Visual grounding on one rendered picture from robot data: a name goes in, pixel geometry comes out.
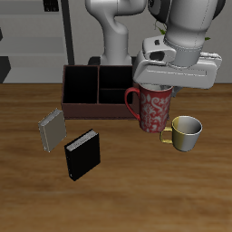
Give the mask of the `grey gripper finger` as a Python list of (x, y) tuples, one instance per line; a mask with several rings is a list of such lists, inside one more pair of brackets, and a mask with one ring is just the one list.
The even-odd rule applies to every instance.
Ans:
[(173, 87), (171, 97), (175, 98), (176, 95), (177, 95), (177, 93), (178, 93), (181, 89), (183, 89), (183, 87), (178, 87), (178, 86)]

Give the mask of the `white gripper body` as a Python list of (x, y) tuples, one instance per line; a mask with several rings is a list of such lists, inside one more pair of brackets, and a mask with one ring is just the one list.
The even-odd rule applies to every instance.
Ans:
[(187, 69), (169, 63), (147, 60), (139, 52), (132, 68), (136, 83), (209, 89), (213, 86), (222, 58), (217, 53), (201, 53), (198, 62)]

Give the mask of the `red patterned mug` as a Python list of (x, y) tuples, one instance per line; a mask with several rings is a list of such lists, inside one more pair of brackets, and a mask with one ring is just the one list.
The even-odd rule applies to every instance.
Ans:
[[(139, 121), (140, 128), (147, 133), (158, 133), (165, 129), (173, 87), (169, 85), (141, 83), (139, 88), (130, 87), (124, 93), (124, 101), (130, 113)], [(139, 98), (140, 111), (136, 113), (128, 104), (128, 95), (135, 92)]]

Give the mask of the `yellow and white mug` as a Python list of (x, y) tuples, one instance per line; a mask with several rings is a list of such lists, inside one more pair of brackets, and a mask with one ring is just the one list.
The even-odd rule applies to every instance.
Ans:
[[(203, 126), (201, 122), (191, 116), (176, 117), (170, 127), (166, 127), (160, 134), (159, 139), (163, 143), (172, 144), (176, 150), (187, 152), (194, 148)], [(170, 131), (170, 140), (163, 138), (163, 133)]]

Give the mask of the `dark brown desk caddy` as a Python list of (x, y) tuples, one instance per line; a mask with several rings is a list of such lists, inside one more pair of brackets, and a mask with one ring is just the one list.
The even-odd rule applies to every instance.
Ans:
[(62, 109), (66, 120), (133, 120), (124, 93), (139, 85), (132, 66), (65, 65)]

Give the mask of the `black book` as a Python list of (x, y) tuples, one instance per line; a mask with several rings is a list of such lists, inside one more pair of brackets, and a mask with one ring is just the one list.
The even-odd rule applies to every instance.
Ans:
[(69, 177), (75, 181), (101, 162), (100, 138), (94, 130), (64, 146)]

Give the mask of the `grey book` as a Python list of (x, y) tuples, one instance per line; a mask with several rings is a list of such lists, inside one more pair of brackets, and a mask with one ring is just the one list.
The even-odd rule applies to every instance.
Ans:
[(63, 111), (55, 109), (38, 122), (43, 149), (51, 152), (65, 137), (66, 127)]

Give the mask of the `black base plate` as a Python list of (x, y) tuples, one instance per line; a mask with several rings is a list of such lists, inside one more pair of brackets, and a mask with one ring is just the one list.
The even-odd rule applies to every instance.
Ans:
[[(136, 57), (132, 56), (131, 57), (131, 63), (135, 63)], [(100, 65), (101, 64), (101, 57), (100, 56), (93, 56), (89, 59), (88, 62), (89, 65)]]

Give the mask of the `black vertical post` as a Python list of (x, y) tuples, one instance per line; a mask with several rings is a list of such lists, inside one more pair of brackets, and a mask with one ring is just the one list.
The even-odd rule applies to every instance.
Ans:
[(69, 65), (74, 65), (73, 36), (69, 10), (69, 0), (61, 0), (61, 6), (63, 11), (63, 29), (67, 51), (67, 60)]

